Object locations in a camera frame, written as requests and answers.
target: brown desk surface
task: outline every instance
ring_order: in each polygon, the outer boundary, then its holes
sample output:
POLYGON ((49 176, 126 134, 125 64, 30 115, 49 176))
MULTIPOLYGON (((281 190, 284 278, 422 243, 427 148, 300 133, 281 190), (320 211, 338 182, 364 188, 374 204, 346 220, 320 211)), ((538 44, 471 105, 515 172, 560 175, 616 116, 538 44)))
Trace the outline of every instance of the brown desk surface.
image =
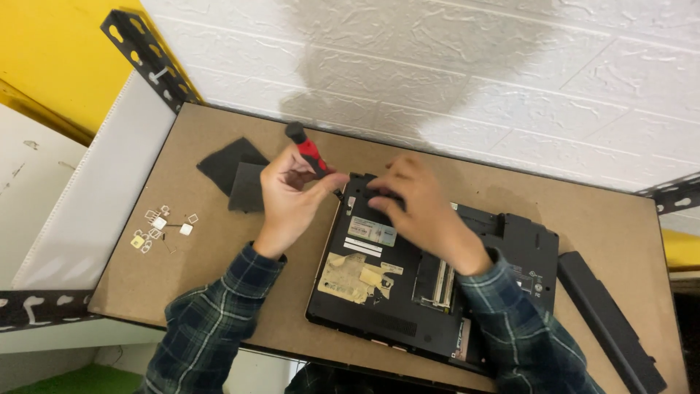
MULTIPOLYGON (((217 279, 243 244, 257 235, 262 214, 227 211, 228 198, 195 165, 245 136, 266 157, 288 143, 284 124, 186 104, 129 218, 90 302, 95 313, 165 325, 163 309, 192 287, 217 279), (143 254, 130 245, 149 230, 147 210, 168 205, 168 221, 196 213, 192 234, 166 227, 143 254)), ((343 172, 382 174, 403 149, 308 130, 320 152, 343 172)), ((511 212, 560 235, 560 252, 578 250, 656 358, 667 393, 688 391, 678 327, 654 202, 650 199, 422 154, 451 201, 488 212, 511 212)), ((262 308, 250 344, 379 369, 455 386, 494 390, 483 376, 403 353, 306 321, 304 314, 338 201, 328 197, 309 230, 287 251, 289 263, 262 308)), ((557 285, 554 315, 588 359, 590 374, 608 393, 626 388, 571 299, 557 285)))

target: person's left hand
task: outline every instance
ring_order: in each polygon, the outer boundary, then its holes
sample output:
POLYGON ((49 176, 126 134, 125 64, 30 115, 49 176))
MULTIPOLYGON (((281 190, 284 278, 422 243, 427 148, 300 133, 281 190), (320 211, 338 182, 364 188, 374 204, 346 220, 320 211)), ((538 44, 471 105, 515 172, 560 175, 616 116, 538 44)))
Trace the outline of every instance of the person's left hand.
POLYGON ((350 181, 348 174, 333 173, 312 188, 304 185, 316 179, 311 165, 292 144, 260 173, 265 223, 253 249, 262 256, 279 259, 311 224, 321 201, 350 181))

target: black foam pad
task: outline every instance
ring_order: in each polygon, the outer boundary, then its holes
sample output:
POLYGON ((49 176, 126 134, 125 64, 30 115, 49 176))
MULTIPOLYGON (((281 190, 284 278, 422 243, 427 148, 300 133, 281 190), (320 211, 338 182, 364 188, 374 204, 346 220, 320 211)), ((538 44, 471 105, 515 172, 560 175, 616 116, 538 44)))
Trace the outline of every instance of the black foam pad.
POLYGON ((200 161, 197 169, 211 179, 226 196, 231 196, 238 164, 242 161, 263 166, 270 163, 250 141, 239 138, 200 161))
POLYGON ((228 199, 228 210, 241 210, 248 212, 262 212, 263 187, 260 185, 260 173, 265 169, 264 165, 240 163, 236 172, 236 180, 231 188, 231 197, 228 199))

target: green artificial grass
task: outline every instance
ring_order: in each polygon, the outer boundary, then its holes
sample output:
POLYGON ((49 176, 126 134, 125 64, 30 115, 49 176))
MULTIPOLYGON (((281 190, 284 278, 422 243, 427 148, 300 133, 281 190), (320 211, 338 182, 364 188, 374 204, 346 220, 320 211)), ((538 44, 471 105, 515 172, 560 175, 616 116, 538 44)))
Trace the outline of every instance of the green artificial grass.
POLYGON ((6 394, 128 394, 139 387, 141 378, 141 375, 131 372, 91 364, 6 394))

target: microsoft license sticker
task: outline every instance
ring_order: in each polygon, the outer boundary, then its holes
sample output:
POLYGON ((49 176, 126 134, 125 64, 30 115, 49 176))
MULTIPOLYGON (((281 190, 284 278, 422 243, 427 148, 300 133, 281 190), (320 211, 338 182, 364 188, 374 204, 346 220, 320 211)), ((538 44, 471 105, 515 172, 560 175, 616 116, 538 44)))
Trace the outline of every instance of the microsoft license sticker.
POLYGON ((391 247, 396 242, 395 228, 357 216, 353 216, 350 220, 348 234, 391 247))

